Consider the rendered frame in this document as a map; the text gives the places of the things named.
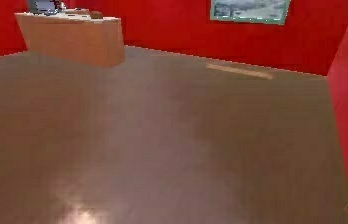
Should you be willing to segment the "green framed wall picture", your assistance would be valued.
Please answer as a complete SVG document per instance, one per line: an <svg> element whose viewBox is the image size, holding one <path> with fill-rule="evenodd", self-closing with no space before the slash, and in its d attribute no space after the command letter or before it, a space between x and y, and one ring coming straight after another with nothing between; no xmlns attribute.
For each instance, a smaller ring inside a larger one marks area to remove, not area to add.
<svg viewBox="0 0 348 224"><path fill-rule="evenodd" d="M211 0L210 19L284 25L291 0Z"/></svg>

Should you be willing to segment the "grey laptop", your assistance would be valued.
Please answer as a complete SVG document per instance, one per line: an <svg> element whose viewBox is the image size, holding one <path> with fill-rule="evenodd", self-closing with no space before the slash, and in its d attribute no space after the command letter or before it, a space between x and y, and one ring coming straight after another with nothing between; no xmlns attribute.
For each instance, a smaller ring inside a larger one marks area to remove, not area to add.
<svg viewBox="0 0 348 224"><path fill-rule="evenodd" d="M54 0L26 0L29 11L33 14L54 15L58 13Z"/></svg>

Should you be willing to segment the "tan wooden counter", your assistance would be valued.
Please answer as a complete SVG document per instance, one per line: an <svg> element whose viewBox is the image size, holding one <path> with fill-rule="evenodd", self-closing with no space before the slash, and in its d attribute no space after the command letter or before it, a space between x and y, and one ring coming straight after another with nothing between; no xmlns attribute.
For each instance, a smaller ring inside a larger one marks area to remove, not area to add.
<svg viewBox="0 0 348 224"><path fill-rule="evenodd" d="M120 18L29 12L16 13L15 17L31 52L104 68L125 61Z"/></svg>

